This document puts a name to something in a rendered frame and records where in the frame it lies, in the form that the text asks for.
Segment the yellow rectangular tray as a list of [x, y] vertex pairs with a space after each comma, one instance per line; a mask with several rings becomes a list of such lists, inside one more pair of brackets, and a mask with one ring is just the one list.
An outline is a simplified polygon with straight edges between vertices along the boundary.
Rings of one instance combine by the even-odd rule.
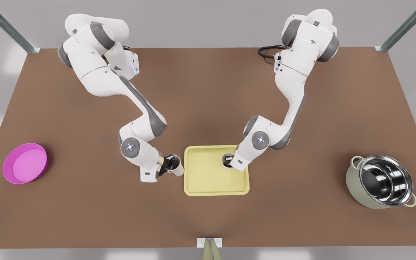
[[188, 196], [244, 195], [250, 190], [249, 171], [225, 168], [222, 157], [236, 145], [189, 146], [184, 153], [184, 191]]

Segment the pink round bowl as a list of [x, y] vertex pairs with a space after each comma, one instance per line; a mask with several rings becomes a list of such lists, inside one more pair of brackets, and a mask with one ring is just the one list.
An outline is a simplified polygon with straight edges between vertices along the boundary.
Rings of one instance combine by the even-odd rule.
[[12, 184], [26, 184], [41, 177], [48, 168], [48, 155], [43, 146], [25, 143], [13, 149], [3, 164], [3, 176]]

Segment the green pot with steel interior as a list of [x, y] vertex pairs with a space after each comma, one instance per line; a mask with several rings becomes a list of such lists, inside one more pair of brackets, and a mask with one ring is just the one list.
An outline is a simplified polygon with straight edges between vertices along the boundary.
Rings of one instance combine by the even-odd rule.
[[386, 155], [351, 158], [346, 186], [358, 203], [371, 209], [416, 206], [411, 175], [399, 161]]

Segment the silver frame post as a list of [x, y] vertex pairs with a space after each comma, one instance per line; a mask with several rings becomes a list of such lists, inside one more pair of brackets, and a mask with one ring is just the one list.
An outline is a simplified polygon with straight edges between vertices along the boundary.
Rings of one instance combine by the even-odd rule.
[[28, 54], [38, 54], [41, 48], [35, 48], [20, 32], [0, 13], [0, 28], [5, 31]]
[[376, 52], [388, 52], [416, 24], [416, 10], [394, 31], [380, 46], [374, 46]]
[[202, 248], [201, 260], [222, 260], [219, 248], [222, 247], [222, 238], [197, 238], [196, 247]]

